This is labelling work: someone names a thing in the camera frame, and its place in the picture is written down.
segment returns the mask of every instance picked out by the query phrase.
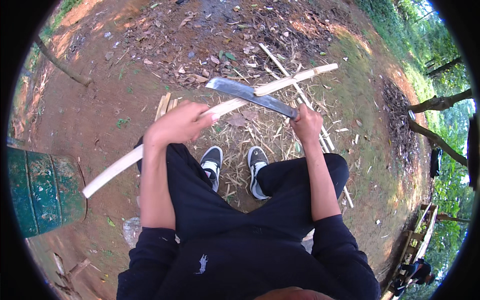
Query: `sneaker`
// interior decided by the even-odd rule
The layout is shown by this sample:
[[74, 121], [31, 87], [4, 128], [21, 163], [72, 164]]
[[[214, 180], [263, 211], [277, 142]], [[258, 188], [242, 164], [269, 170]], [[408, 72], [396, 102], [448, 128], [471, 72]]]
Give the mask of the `sneaker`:
[[255, 196], [255, 198], [260, 200], [265, 200], [268, 196], [265, 196], [262, 188], [257, 181], [258, 171], [268, 165], [268, 158], [265, 155], [265, 152], [257, 146], [250, 148], [248, 151], [248, 166], [252, 173], [252, 181], [250, 182], [250, 191]]
[[222, 166], [223, 152], [220, 147], [213, 146], [208, 149], [202, 159], [200, 166], [212, 182], [212, 190], [218, 191], [218, 177], [220, 176], [220, 167]]

